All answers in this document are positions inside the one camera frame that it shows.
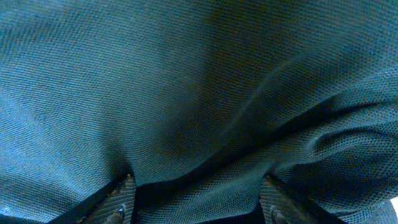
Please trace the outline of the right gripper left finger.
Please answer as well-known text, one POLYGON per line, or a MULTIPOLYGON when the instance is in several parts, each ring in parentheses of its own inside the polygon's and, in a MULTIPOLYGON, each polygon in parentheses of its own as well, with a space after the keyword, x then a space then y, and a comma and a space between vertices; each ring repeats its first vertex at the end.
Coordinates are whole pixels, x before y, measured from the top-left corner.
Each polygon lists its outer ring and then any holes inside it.
POLYGON ((126 178, 95 207, 82 224, 131 224, 136 197, 134 177, 126 178))

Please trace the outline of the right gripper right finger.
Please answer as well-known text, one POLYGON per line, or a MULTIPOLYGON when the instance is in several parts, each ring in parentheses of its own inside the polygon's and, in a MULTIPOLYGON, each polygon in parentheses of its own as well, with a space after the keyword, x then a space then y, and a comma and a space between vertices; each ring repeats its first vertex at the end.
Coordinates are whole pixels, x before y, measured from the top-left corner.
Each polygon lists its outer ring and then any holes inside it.
POLYGON ((299 196, 271 175, 262 178, 259 203, 267 223, 311 223, 311 216, 299 196))

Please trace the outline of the black t-shirt with logo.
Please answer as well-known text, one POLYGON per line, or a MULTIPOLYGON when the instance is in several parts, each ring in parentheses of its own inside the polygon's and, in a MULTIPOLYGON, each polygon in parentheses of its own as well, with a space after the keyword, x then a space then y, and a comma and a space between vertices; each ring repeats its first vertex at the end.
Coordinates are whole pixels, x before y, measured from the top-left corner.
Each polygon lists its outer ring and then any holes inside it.
POLYGON ((1 222, 264 223, 271 172, 396 223, 396 1, 2 1, 1 222))

